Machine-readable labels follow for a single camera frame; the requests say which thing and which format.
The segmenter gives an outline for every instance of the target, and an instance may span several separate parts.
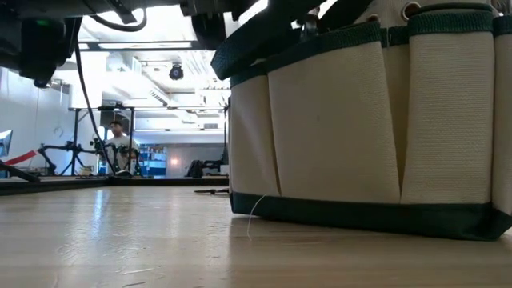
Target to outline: black cable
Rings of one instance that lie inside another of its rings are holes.
[[[90,17],[93,20],[95,20],[96,22],[98,22],[104,26],[107,26],[111,29],[121,31],[121,32],[138,32],[138,31],[144,29],[144,27],[146,27],[146,24],[147,24],[146,8],[143,9],[144,18],[142,19],[142,21],[139,24],[137,24],[136,26],[128,26],[128,25],[112,23],[112,22],[109,22],[109,21],[97,16],[97,12],[93,9],[93,7],[89,4],[89,2],[87,0],[82,0],[82,2],[87,6],[87,8],[89,8],[90,12],[92,12],[94,14],[94,15],[90,15]]]
[[[83,77],[82,57],[80,56],[80,46],[78,44],[78,39],[76,39],[74,42],[74,53],[75,53],[75,57],[77,59],[78,76],[80,77],[80,83],[82,84],[83,96],[86,99],[87,111],[89,111],[90,121],[93,124],[93,129],[94,129],[94,132],[96,133],[96,136],[98,137],[98,139],[102,139],[102,137],[99,135],[98,127],[96,126],[96,120],[94,120],[93,110],[90,107],[89,96],[87,95],[86,80]],[[103,155],[105,155],[105,160],[109,164],[110,170],[112,171],[112,173],[115,173],[114,165],[112,165],[112,162],[110,162],[109,155],[106,152],[106,148],[103,145],[103,141],[100,140],[99,144],[100,144],[100,147],[102,148]]]

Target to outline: pole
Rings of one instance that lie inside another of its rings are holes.
[[[131,108],[130,110],[131,110],[131,116],[130,116],[130,145],[128,146],[128,172],[131,173],[131,150],[133,148],[132,141],[134,140],[135,108]]]
[[[73,147],[77,146],[78,141],[78,118],[80,116],[80,109],[76,109],[74,112],[74,135],[73,135]],[[77,158],[76,152],[73,150],[73,157],[71,158],[71,176],[74,176],[74,161]]]

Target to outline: loose thread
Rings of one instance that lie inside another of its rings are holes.
[[[249,223],[247,224],[247,237],[249,238],[249,241],[253,241],[253,239],[250,237],[250,233],[249,233],[249,230],[250,230],[250,220],[252,219],[253,217],[253,212],[254,212],[254,209],[256,209],[256,206],[259,204],[259,202],[261,200],[264,199],[264,197],[266,197],[266,194],[263,195],[259,200],[256,201],[256,203],[254,204],[254,207],[253,209],[250,211],[250,215],[249,215]]]

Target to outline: person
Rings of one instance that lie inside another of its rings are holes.
[[[116,148],[119,148],[121,145],[130,147],[130,137],[124,135],[124,133],[122,132],[122,128],[123,128],[122,123],[120,121],[112,121],[110,123],[110,131],[112,131],[112,134],[114,135],[114,137],[111,139],[108,139],[106,141],[106,144],[112,143],[116,146]],[[132,140],[131,145],[132,145],[132,149],[138,149],[137,143],[135,143],[134,140]],[[111,148],[109,148],[107,153],[109,155],[109,160],[112,162],[112,164],[114,164],[114,152],[112,151]],[[128,168],[126,165],[128,164],[128,154],[123,155],[121,153],[118,153],[117,158],[118,158],[119,168],[121,170],[127,170]],[[133,173],[134,168],[135,168],[134,162],[137,161],[135,153],[131,154],[131,158],[132,158],[131,173]],[[112,174],[108,163],[106,164],[106,171],[108,174]]]

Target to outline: wooden table surface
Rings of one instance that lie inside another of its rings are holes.
[[[226,195],[193,190],[1,197],[0,287],[512,287],[510,235],[462,242],[253,218],[249,238]]]

